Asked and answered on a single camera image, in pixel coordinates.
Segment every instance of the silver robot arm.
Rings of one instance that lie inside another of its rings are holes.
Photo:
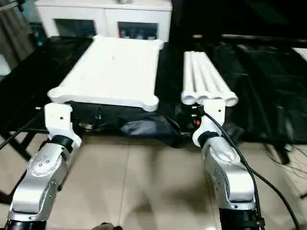
[[[204,100],[204,111],[221,126],[224,123],[224,100]],[[193,141],[202,148],[205,170],[210,175],[223,230],[258,230],[264,221],[257,220],[254,184],[240,156],[221,137],[220,129],[203,116]]]
[[[49,142],[32,157],[17,187],[6,229],[45,229],[57,192],[68,172],[71,152],[81,145],[72,129],[72,108],[67,104],[45,106]]]

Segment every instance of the black wire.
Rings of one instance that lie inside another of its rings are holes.
[[[265,179],[263,176],[261,176],[259,173],[257,173],[255,170],[253,170],[253,173],[259,178],[261,179],[264,183],[266,183],[271,189],[274,190],[274,192],[277,193],[277,195],[280,197],[280,199],[283,201],[284,205],[286,206],[293,222],[294,222],[294,225],[295,225],[295,229],[296,230],[300,230],[301,227],[299,225],[299,222],[294,214],[294,211],[292,210],[291,206],[289,205],[288,201],[286,200],[286,198],[283,196],[283,194],[273,185],[271,184],[267,179]]]
[[[293,148],[295,148],[296,150],[298,150],[299,152],[301,152],[305,157],[307,157],[307,154],[302,151],[299,147],[295,146],[295,145],[291,145]]]
[[[286,165],[286,164],[282,164],[281,162],[278,162],[277,160],[275,160],[275,159],[272,157],[272,151],[270,150],[269,146],[266,145],[266,144],[263,144],[263,145],[264,145],[264,147],[265,147],[265,150],[266,150],[266,152],[267,152],[268,157],[269,157],[273,162],[275,162],[276,164],[279,164],[279,165],[281,165],[281,166],[287,167],[287,168],[289,168],[289,169],[293,169],[293,172],[292,172],[292,171],[289,171],[289,172],[290,172],[290,173],[294,173],[296,176],[298,176],[298,177],[300,177],[300,178],[302,178],[302,179],[304,179],[304,180],[307,180],[307,178],[305,178],[305,177],[303,177],[303,176],[301,176],[301,175],[298,175],[298,174],[295,172],[295,170],[297,170],[297,171],[300,171],[300,172],[302,172],[302,173],[304,173],[304,174],[307,175],[307,172],[306,172],[306,171],[304,171],[304,170],[302,170],[302,169],[299,169],[299,168],[297,168],[297,167],[293,167],[293,166]]]
[[[241,160],[243,162],[243,164],[245,165],[248,173],[250,174],[253,182],[254,182],[254,188],[255,188],[255,200],[256,200],[256,210],[258,212],[258,218],[261,218],[261,212],[258,211],[260,210],[260,201],[259,201],[259,194],[258,194],[258,189],[257,189],[257,185],[256,185],[256,181],[255,181],[255,177],[254,174],[261,179],[264,183],[266,183],[278,196],[279,198],[283,201],[284,205],[286,206],[293,222],[295,225],[295,229],[296,230],[301,230],[299,222],[294,214],[294,211],[292,210],[290,204],[287,202],[286,198],[283,196],[283,194],[273,185],[271,184],[267,179],[265,179],[263,176],[261,176],[259,173],[257,173],[255,170],[253,170],[249,164],[247,163],[246,159],[244,158],[243,154],[241,153],[241,151],[238,149],[238,147],[236,146],[236,144],[233,142],[233,140],[230,138],[229,134],[224,130],[224,128],[213,118],[211,117],[209,114],[207,114],[206,112],[204,112],[204,115],[207,116],[210,120],[213,121],[213,123],[221,130],[222,134],[225,136],[227,142],[237,151],[238,155],[241,157]]]
[[[42,110],[39,111],[31,120],[29,120],[24,126],[22,126],[20,129],[18,129],[14,134],[12,134],[9,138],[7,138],[4,142],[0,144],[0,151],[12,140],[14,137],[16,137],[18,134],[20,134],[22,131],[24,131],[32,122],[34,122],[36,119],[38,119],[42,115]]]
[[[227,142],[236,150],[236,152],[238,153],[238,155],[240,156],[243,164],[246,167],[247,172],[249,173],[249,175],[251,176],[251,179],[254,183],[254,192],[255,192],[255,201],[256,201],[256,210],[257,210],[257,215],[258,218],[261,219],[261,209],[260,209],[260,201],[259,201],[259,194],[258,194],[258,188],[257,188],[257,184],[256,184],[256,180],[254,177],[254,174],[252,172],[252,168],[249,166],[248,162],[246,161],[245,157],[243,156],[243,154],[241,153],[241,151],[238,149],[238,147],[236,146],[236,144],[233,142],[233,140],[230,138],[229,134],[224,130],[224,128],[213,118],[211,117],[209,114],[207,114],[206,112],[204,112],[204,115],[207,116],[210,120],[212,120],[212,122],[221,130],[222,134],[225,136]]]

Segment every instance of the table leg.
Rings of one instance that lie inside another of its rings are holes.
[[[8,139],[11,135],[8,131],[2,131],[0,132],[0,135],[4,139]],[[31,159],[31,155],[25,150],[26,148],[20,144],[15,138],[13,138],[9,144],[18,152],[20,156],[22,156],[26,161],[29,161]]]
[[[0,135],[4,138],[7,139],[9,138],[11,135],[9,132],[0,132]],[[26,148],[29,146],[29,144],[31,143],[31,141],[33,140],[34,136],[36,135],[35,132],[29,132],[25,138],[23,139],[23,141],[21,143],[19,143],[16,139],[12,139],[9,143],[10,145],[18,152],[18,154],[20,156],[22,156],[26,161],[29,161],[31,159],[31,155],[26,151]],[[15,190],[17,189],[18,185],[20,184],[20,182],[23,180],[23,178],[25,177],[27,171],[24,171],[24,173],[22,174],[22,176],[20,177],[19,181],[17,182],[17,184],[15,185],[15,187],[12,189],[12,191],[10,192],[10,194],[5,194],[4,192],[2,192],[0,190],[0,203],[2,204],[7,204],[10,205],[13,199],[13,195]]]

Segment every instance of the black table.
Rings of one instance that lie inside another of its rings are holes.
[[[89,38],[53,37],[0,81],[0,135],[10,137],[50,100],[47,92],[57,87],[91,44]],[[155,95],[158,110],[70,102],[74,123],[86,134],[115,134],[155,138],[179,148],[191,140],[199,115],[180,101],[184,51],[206,51],[239,97],[226,109],[224,127],[236,140],[271,143],[287,163],[285,143],[307,143],[307,65],[291,48],[253,44],[165,44],[160,51]],[[43,116],[25,130],[22,143],[10,144],[25,159],[26,147],[37,132],[46,133]],[[0,193],[10,203],[12,194]]]

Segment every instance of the white pvc pipe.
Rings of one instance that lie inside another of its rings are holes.
[[[207,91],[204,81],[202,79],[201,69],[199,67],[197,54],[195,52],[192,52],[192,66],[197,99],[198,103],[200,104],[202,100],[210,99],[211,95]]]
[[[217,89],[222,93],[224,100],[226,101],[226,106],[231,107],[238,103],[239,99],[234,92],[230,90],[224,79],[221,77],[220,73],[217,71],[213,63],[210,61],[208,56],[203,53],[205,60],[207,61],[207,67],[212,74],[215,85]]]
[[[206,85],[207,91],[211,94],[210,99],[223,99],[222,94],[221,92],[217,90],[212,74],[208,66],[206,65],[207,61],[204,58],[203,53],[198,52],[196,54],[197,54],[197,60],[198,60],[199,67],[201,69],[202,79]]]
[[[193,69],[191,52],[184,53],[184,75],[183,75],[183,91],[181,101],[183,104],[191,105],[197,101],[197,94],[193,84]]]

